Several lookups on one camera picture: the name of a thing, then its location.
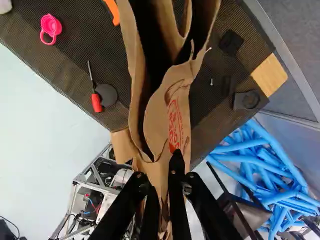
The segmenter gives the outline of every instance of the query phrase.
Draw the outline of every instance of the black round disc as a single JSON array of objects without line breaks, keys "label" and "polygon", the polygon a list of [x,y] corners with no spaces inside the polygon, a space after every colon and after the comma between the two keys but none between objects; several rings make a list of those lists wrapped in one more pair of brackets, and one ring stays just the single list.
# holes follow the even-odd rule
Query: black round disc
[{"label": "black round disc", "polygon": [[99,84],[95,91],[100,95],[101,105],[105,108],[114,105],[118,100],[118,92],[110,84]]}]

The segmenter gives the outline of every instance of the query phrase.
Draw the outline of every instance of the screwdriver handle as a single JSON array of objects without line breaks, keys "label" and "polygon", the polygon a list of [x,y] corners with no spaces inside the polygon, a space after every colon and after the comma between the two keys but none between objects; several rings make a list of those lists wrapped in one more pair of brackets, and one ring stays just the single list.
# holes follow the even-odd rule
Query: screwdriver handle
[{"label": "screwdriver handle", "polygon": [[100,104],[100,97],[98,93],[92,93],[91,95],[92,107],[95,113],[102,112],[102,106]]}]

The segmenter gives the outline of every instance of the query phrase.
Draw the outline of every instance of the black square object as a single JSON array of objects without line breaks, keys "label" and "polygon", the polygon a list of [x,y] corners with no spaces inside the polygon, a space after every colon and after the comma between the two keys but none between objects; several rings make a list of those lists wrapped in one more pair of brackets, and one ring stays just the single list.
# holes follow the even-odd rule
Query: black square object
[{"label": "black square object", "polygon": [[235,56],[244,39],[232,30],[227,30],[219,42],[219,48],[229,56]]}]

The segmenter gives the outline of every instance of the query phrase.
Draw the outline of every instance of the black mesh tabletop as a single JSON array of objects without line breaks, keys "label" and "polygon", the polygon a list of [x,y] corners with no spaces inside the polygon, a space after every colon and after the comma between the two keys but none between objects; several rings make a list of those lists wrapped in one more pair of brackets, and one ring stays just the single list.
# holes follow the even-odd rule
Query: black mesh tabletop
[{"label": "black mesh tabletop", "polygon": [[[173,2],[179,26],[184,1]],[[0,15],[0,43],[111,132],[126,128],[131,78],[121,28],[113,25],[104,4],[100,0],[13,0],[12,4],[11,12]],[[44,45],[39,38],[40,19],[48,13],[62,23],[62,33],[53,46]],[[234,56],[219,47],[227,31],[243,39]],[[222,0],[208,46],[212,49],[189,94],[193,165],[259,110],[232,110],[231,96],[222,93],[225,79],[234,80],[237,92],[259,92],[261,107],[268,102],[250,73],[274,47],[241,1]],[[110,84],[118,92],[116,104],[102,113],[92,110],[87,60],[97,84]]]}]

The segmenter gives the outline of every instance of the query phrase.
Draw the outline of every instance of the red screwdriver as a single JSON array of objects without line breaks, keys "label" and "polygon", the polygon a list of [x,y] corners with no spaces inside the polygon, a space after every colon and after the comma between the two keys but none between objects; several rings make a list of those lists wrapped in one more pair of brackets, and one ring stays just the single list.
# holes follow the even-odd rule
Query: red screwdriver
[{"label": "red screwdriver", "polygon": [[88,60],[87,63],[88,63],[90,80],[91,80],[91,84],[92,84],[92,94],[91,94],[92,108],[93,108],[95,113],[101,113],[103,111],[103,109],[102,109],[102,106],[100,104],[99,94],[96,93],[96,91],[95,91],[95,82],[94,82],[94,80],[92,78],[90,61]]}]

